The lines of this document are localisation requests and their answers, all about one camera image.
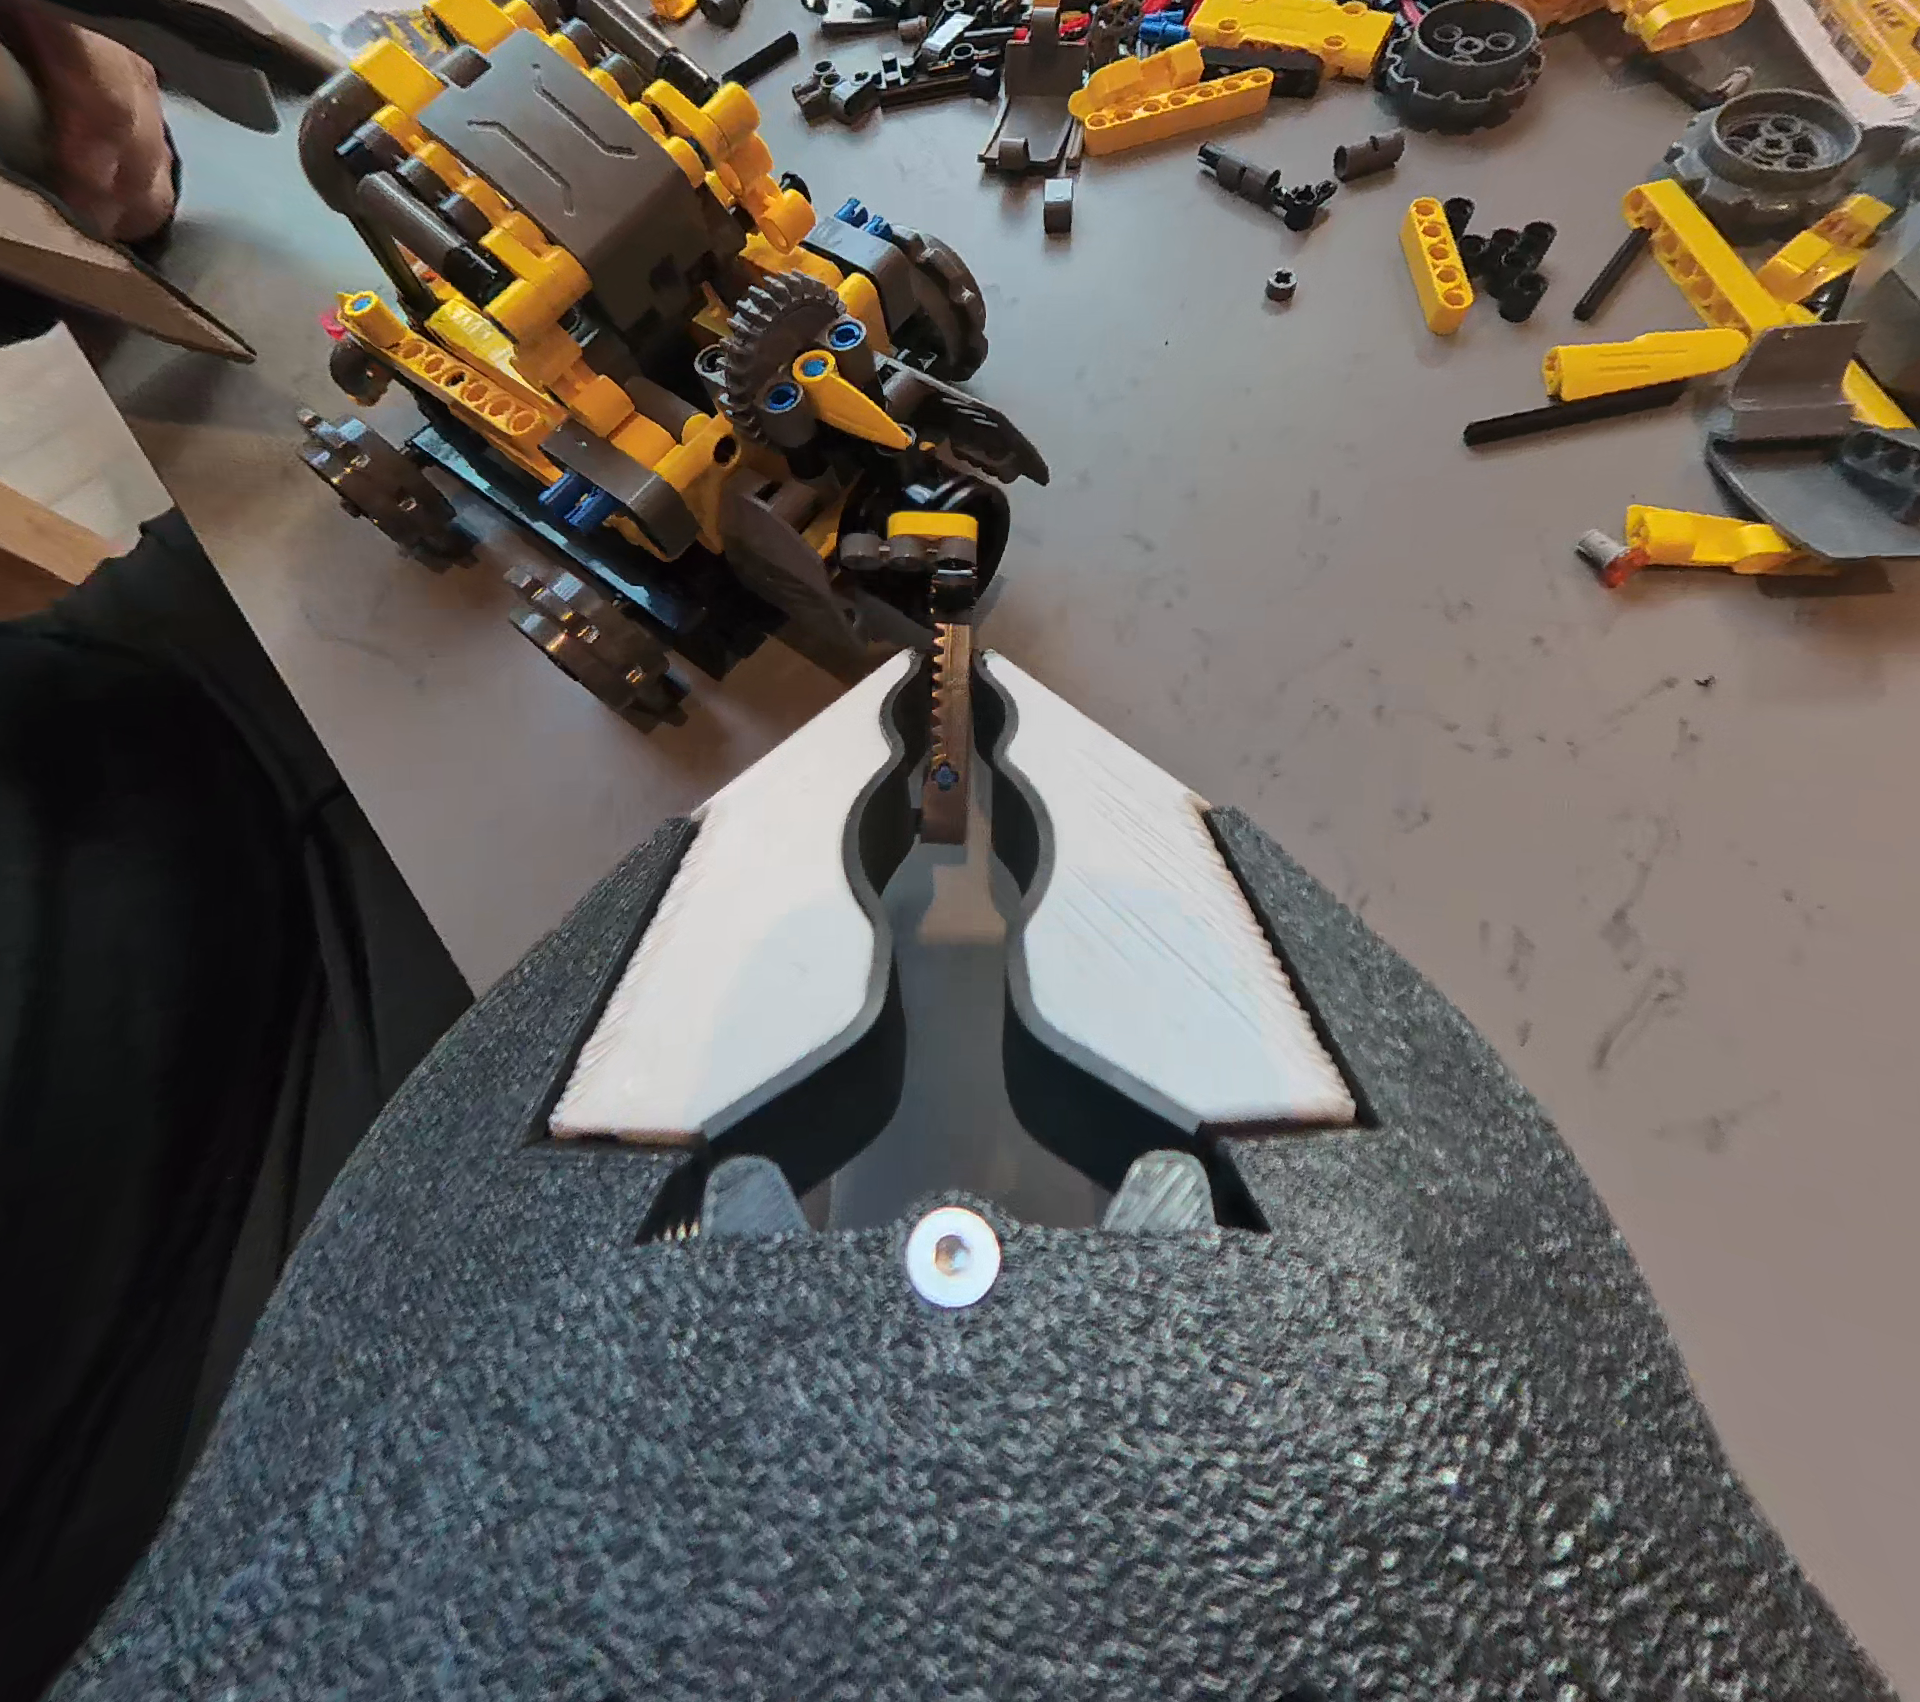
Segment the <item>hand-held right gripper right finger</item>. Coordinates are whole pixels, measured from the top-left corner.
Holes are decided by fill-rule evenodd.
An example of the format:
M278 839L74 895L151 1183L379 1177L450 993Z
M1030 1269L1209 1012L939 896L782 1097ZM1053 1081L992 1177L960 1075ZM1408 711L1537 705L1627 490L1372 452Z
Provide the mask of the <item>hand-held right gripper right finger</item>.
M1086 1179L1357 1126L1358 1090L1212 802L996 652L974 666L974 742L1021 1126Z

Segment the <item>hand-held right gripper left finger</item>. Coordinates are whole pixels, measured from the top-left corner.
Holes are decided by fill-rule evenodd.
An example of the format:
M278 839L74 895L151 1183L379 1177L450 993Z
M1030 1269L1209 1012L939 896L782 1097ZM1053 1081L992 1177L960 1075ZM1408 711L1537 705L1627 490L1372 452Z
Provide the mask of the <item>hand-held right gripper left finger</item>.
M719 1143L846 1057L885 1006L885 892L918 841L921 661L898 655L693 816L546 1119L561 1143Z

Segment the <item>grey gear rack piece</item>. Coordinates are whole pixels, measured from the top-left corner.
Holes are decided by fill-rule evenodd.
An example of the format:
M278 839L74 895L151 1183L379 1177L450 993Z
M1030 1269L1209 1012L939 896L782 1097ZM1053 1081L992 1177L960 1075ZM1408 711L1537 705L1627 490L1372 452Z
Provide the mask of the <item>grey gear rack piece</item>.
M974 763L974 606L959 592L934 602L926 661L926 749L921 837L933 846L962 846L972 816Z

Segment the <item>small black connector assembly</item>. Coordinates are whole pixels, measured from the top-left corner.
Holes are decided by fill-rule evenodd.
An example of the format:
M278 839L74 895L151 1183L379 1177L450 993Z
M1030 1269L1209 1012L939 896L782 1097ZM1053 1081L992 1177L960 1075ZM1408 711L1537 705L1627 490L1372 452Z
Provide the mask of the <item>small black connector assembly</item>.
M979 598L979 541L972 537L852 532L836 541L835 563L865 586L906 591L937 617L964 612Z

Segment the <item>yellow toy vehicle model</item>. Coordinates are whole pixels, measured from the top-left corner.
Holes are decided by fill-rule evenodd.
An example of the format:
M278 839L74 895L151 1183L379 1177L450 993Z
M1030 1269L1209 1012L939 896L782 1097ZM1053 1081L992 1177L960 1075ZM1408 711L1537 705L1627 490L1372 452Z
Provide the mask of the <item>yellow toy vehicle model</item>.
M356 51L301 119L315 192L388 290L339 298L330 374L405 391L395 443L305 414L303 461L432 571L476 560L469 500L540 560L517 628L639 731L689 665L766 638L852 673L934 645L923 601L843 574L900 511L979 520L972 619L1040 448L969 382L988 303L957 251L779 170L743 85L622 0L427 0L420 51Z

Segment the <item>grey desk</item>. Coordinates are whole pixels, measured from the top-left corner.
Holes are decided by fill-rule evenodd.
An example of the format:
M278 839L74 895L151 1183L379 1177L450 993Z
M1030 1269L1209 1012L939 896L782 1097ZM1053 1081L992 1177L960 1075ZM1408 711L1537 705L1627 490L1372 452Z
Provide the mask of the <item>grey desk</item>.
M1477 455L1621 240L1684 109L1559 35L1504 130L1408 140L1295 236L1186 147L1092 162L1071 236L976 167L972 100L766 140L981 280L976 381L1040 445L986 641L1245 811L1427 972L1546 1107L1656 1290L1788 1548L1916 1698L1916 568L1855 591L1579 563L1634 500L1707 511L1693 419ZM172 270L252 370L142 342L102 379L469 983L484 990L631 846L830 703L772 645L639 734L510 628L488 568L396 556L296 461L333 411L323 315L376 278L292 130L172 110ZM1557 224L1551 290L1434 338L1415 196ZM1017 1128L984 849L887 895L914 1018L889 1130L830 1221L954 1184L1069 1222L1092 1191Z

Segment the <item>person's left hand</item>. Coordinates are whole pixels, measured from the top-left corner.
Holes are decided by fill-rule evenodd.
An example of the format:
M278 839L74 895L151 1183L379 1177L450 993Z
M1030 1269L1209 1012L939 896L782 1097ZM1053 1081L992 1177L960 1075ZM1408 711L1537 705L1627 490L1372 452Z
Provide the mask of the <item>person's left hand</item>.
M38 0L3 0L3 17L47 110L51 190L104 240L163 245L180 208L180 156L152 67Z

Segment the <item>person's black clothing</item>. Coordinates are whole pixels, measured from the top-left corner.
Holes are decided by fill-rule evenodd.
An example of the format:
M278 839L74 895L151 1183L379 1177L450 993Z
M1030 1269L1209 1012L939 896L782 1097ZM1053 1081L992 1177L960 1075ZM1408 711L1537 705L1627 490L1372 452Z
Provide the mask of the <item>person's black clothing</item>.
M3 1695L157 1537L473 990L178 511L3 635Z

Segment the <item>grey battery box piece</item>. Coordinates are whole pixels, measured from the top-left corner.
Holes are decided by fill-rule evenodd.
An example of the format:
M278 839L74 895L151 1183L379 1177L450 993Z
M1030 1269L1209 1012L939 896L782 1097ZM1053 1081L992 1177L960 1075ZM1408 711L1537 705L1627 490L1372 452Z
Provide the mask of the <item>grey battery box piece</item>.
M1842 319L1860 323L1857 364L1919 424L1919 226L1908 223L1855 272Z

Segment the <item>wooden post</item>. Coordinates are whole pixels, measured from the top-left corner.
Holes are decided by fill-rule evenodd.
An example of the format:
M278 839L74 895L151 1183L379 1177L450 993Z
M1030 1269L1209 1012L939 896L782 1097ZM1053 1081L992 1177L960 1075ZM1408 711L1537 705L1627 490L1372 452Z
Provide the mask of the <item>wooden post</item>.
M52 608L116 554L93 529L3 483L3 623Z

